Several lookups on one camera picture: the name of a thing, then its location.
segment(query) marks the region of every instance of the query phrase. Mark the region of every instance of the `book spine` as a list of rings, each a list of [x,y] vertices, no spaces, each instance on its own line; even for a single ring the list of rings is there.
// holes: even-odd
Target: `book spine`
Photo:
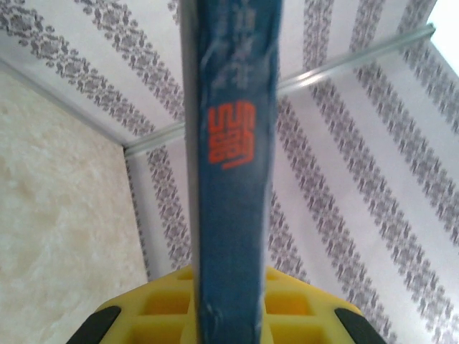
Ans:
[[[259,343],[281,0],[183,0],[186,148],[202,343]]]

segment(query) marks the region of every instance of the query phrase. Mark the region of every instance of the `damask pattern stripe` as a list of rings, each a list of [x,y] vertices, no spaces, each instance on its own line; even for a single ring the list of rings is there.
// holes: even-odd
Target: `damask pattern stripe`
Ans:
[[[304,19],[304,69],[309,70],[326,61],[328,37],[331,25],[333,0],[306,1]],[[325,184],[325,177],[316,165],[311,147],[300,128],[300,123],[288,98],[279,104],[278,134],[294,170],[304,198],[308,202],[319,234],[327,244],[327,255],[337,269],[338,281],[347,294],[347,300],[359,307],[372,325],[390,343],[397,341],[391,331],[392,324],[384,314],[384,306],[372,281],[366,277],[366,267],[355,252],[354,240],[345,229],[343,216],[334,206],[334,197]]]
[[[436,0],[410,0],[405,9],[398,32],[418,27],[431,12]],[[437,106],[440,114],[459,135],[459,78],[444,70],[428,43],[419,43],[403,52],[405,62],[425,87],[427,96]]]
[[[128,161],[125,161],[126,163],[126,173],[128,175],[128,182],[129,182],[129,189],[131,190],[131,198],[132,198],[132,204],[133,204],[133,209],[134,209],[134,215],[136,215],[136,225],[137,225],[137,230],[138,230],[138,237],[141,243],[141,249],[142,249],[142,255],[143,255],[143,263],[145,264],[145,270],[146,270],[146,276],[148,278],[148,281],[151,278],[151,272],[150,272],[150,262],[148,261],[148,255],[147,255],[147,250],[148,248],[146,247],[145,243],[145,236],[143,235],[142,232],[142,223],[140,220],[139,212],[138,212],[138,205],[137,205],[137,199],[136,199],[136,194],[134,192],[134,185],[133,185],[133,177],[131,174],[131,168],[129,167]]]
[[[309,56],[305,70],[326,61],[333,3],[334,0],[305,0],[303,54]]]
[[[356,52],[368,45],[376,33],[386,0],[360,0],[356,21],[352,29],[350,50]]]
[[[405,27],[417,26],[419,20],[425,17],[429,2],[421,2],[411,0],[408,3],[403,18],[409,23],[402,22],[399,31],[403,31],[402,28]],[[374,11],[371,16],[364,16],[368,3],[373,3],[371,8],[381,7],[381,0],[360,1],[359,15],[351,38],[351,49],[366,47],[374,38],[382,9]],[[425,192],[430,205],[435,209],[441,222],[445,224],[445,230],[450,234],[451,242],[459,246],[459,192],[455,190],[454,181],[442,168],[440,159],[429,147],[429,140],[417,128],[415,120],[406,110],[401,97],[394,90],[394,86],[389,82],[382,68],[374,62],[360,68],[356,76],[366,89],[370,101],[397,144],[399,152],[410,165],[410,170]]]
[[[417,128],[381,67],[376,63],[365,66],[357,72],[357,79],[365,88],[398,151],[410,165],[411,173],[431,207],[445,224],[451,242],[459,247],[459,192],[454,180],[448,177],[440,159],[429,147],[429,140]]]
[[[459,78],[445,71],[443,62],[438,61],[428,43],[416,44],[403,53],[403,59],[414,72],[450,125],[454,134],[459,135]]]
[[[274,268],[310,283],[303,267],[303,260],[298,254],[298,248],[290,233],[285,215],[282,211],[278,195],[273,192],[270,211],[270,234],[268,250],[274,261]]]
[[[384,314],[379,295],[367,277],[365,263],[356,251],[354,240],[335,200],[326,184],[321,169],[301,128],[290,101],[283,98],[279,103],[278,135],[290,161],[309,211],[317,223],[317,230],[326,245],[332,267],[346,299],[359,307],[369,322],[388,341],[396,343],[397,336],[392,324]]]
[[[169,161],[169,152],[166,146],[161,146],[146,155],[171,266],[172,269],[181,269],[191,263],[191,238]]]
[[[409,0],[397,31],[402,34],[423,25],[436,2],[437,0]]]
[[[399,209],[386,178],[381,175],[341,96],[331,82],[325,82],[313,88],[313,98],[349,172],[358,181],[359,193],[364,196],[375,224],[380,227],[379,233],[391,252],[394,264],[399,267],[407,290],[418,304],[421,316],[426,319],[427,329],[434,332],[436,343],[440,343],[442,338],[457,340],[459,317],[452,314],[454,306],[445,296],[437,273],[430,268],[429,259],[417,243],[411,225],[404,220],[404,213]]]
[[[171,71],[153,49],[128,6],[113,0],[73,0],[91,16],[112,47],[175,120],[184,120],[184,93]]]
[[[19,44],[52,68],[62,79],[136,136],[153,132],[154,125],[133,103],[91,67],[78,50],[55,29],[46,25],[35,9],[22,5],[25,0],[0,1],[0,30],[19,38]]]

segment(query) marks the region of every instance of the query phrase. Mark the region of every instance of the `metal rail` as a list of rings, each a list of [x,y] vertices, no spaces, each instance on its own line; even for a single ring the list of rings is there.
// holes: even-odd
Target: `metal rail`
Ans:
[[[398,49],[405,48],[415,42],[430,38],[435,33],[435,27],[428,24],[425,27],[401,34],[391,39],[384,40],[372,47],[348,54],[341,59],[329,62],[324,66],[315,68],[309,72],[301,72],[278,83],[278,96],[300,90],[304,87],[320,82],[332,75],[338,75],[352,68],[362,66],[377,57],[395,52]],[[155,133],[149,134],[144,138],[125,145],[125,157],[128,158],[133,154],[153,149],[185,135],[185,123],[170,125]]]

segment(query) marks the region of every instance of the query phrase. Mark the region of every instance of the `blue book spine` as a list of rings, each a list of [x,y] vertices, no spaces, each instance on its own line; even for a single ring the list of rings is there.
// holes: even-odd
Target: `blue book spine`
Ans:
[[[258,344],[281,0],[183,0],[190,218],[202,343]]]

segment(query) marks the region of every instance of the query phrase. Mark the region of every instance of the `worn book cover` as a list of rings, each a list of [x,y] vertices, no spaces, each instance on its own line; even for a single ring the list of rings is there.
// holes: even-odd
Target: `worn book cover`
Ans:
[[[281,0],[183,0],[186,147],[202,343],[259,343]]]

